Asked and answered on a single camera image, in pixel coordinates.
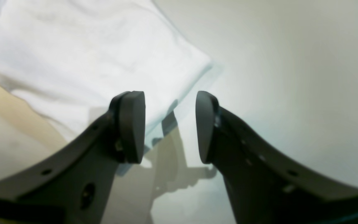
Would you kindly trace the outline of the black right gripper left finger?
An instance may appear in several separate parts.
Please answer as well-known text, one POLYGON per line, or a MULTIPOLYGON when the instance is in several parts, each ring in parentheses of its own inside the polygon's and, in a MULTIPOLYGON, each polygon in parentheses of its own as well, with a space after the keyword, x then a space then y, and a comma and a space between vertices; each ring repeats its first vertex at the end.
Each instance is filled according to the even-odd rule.
POLYGON ((99 224, 120 164, 140 164, 145 94, 127 91, 77 138, 0 180, 0 224, 99 224))

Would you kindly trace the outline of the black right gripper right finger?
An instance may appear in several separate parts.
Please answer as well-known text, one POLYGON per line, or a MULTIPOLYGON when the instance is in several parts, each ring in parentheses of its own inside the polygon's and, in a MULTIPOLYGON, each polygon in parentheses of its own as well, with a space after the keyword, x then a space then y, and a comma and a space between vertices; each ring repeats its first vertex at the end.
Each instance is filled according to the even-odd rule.
POLYGON ((222 174, 237 224, 358 224, 358 187, 281 153, 209 92, 195 115, 200 160, 222 174))

